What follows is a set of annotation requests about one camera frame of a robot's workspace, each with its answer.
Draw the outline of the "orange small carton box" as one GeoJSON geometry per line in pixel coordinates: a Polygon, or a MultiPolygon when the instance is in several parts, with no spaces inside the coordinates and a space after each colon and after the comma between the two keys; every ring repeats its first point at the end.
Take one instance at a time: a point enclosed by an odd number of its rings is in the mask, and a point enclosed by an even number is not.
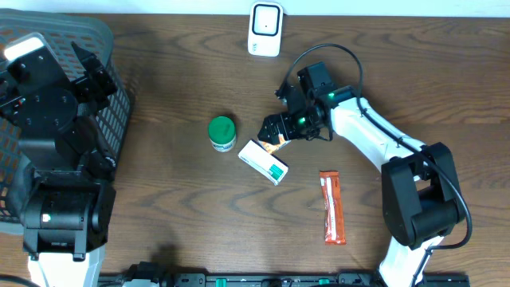
{"type": "Polygon", "coordinates": [[[290,140],[285,140],[284,136],[282,134],[278,135],[279,142],[277,144],[271,144],[264,141],[259,140],[258,143],[269,153],[273,154],[274,152],[280,150],[281,148],[285,147],[286,145],[290,144],[290,140]]]}

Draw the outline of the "white green medicine box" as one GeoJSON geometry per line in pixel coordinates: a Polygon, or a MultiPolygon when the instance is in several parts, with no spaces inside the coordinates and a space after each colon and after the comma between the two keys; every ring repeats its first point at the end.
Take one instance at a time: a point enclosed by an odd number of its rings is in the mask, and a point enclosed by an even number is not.
{"type": "Polygon", "coordinates": [[[278,186],[288,173],[288,166],[270,155],[263,147],[250,140],[238,153],[238,157],[278,186]]]}

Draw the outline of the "green lid jar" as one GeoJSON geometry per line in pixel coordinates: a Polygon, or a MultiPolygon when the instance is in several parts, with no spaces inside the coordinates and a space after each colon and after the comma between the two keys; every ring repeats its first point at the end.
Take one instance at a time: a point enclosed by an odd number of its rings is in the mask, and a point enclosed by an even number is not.
{"type": "Polygon", "coordinates": [[[228,152],[237,142],[234,122],[227,116],[217,116],[208,125],[208,136],[213,148],[219,152],[228,152]]]}

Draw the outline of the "red orange snack bar wrapper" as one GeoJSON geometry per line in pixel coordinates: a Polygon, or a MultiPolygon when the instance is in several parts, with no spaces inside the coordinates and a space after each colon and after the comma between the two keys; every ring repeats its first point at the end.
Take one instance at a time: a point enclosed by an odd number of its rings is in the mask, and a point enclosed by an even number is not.
{"type": "Polygon", "coordinates": [[[326,245],[347,244],[338,171],[321,171],[320,186],[324,197],[324,241],[326,245]]]}

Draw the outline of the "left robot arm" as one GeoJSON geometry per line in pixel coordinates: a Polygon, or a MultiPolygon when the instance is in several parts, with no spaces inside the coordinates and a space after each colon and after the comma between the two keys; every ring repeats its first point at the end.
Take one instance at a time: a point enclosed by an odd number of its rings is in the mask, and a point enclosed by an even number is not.
{"type": "Polygon", "coordinates": [[[97,285],[116,196],[116,160],[96,115],[117,87],[97,55],[73,50],[84,69],[75,80],[39,34],[4,52],[1,116],[20,129],[22,153],[8,203],[20,218],[38,286],[97,285]]]}

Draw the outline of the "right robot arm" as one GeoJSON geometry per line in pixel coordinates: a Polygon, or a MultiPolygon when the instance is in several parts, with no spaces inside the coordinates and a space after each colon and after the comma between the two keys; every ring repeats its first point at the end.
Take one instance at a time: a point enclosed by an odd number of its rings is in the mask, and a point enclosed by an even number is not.
{"type": "Polygon", "coordinates": [[[298,73],[299,86],[282,81],[276,97],[287,107],[264,118],[257,137],[276,145],[281,140],[313,140],[326,128],[353,144],[382,176],[382,214],[391,240],[371,278],[373,286],[454,286],[449,277],[424,274],[442,241],[472,217],[462,197],[453,155],[443,143],[427,145],[409,137],[381,117],[360,88],[339,87],[323,62],[298,73]]]}

